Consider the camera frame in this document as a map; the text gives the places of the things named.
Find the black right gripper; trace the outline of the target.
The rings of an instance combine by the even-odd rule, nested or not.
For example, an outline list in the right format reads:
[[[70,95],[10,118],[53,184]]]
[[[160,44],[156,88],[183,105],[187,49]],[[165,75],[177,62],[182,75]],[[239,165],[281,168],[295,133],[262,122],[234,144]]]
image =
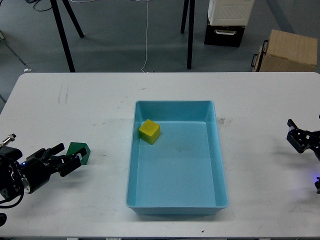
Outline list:
[[[289,132],[287,133],[287,141],[293,146],[298,153],[303,153],[307,149],[311,149],[318,160],[320,160],[320,132],[303,130],[297,127],[292,119],[287,121]]]

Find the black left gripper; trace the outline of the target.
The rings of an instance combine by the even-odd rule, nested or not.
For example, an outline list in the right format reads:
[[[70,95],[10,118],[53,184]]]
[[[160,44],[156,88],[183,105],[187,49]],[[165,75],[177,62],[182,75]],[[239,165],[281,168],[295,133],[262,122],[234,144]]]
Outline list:
[[[82,165],[81,160],[86,156],[85,147],[79,149],[69,147],[67,154],[59,157],[58,164],[50,160],[64,149],[64,144],[59,143],[51,148],[41,148],[26,158],[21,164],[25,193],[32,194],[38,190],[54,173],[59,172],[61,177],[65,177]]]

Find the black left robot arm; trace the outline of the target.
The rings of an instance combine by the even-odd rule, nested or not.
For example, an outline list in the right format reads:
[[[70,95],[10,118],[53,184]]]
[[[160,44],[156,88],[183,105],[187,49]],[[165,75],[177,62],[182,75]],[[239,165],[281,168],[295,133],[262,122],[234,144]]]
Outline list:
[[[23,153],[8,144],[16,139],[14,133],[0,143],[0,208],[10,209],[17,206],[24,194],[32,194],[45,185],[52,174],[65,177],[87,160],[90,149],[85,143],[69,146],[67,154],[58,155],[65,149],[63,143],[51,148],[41,148],[26,158],[18,160]]]

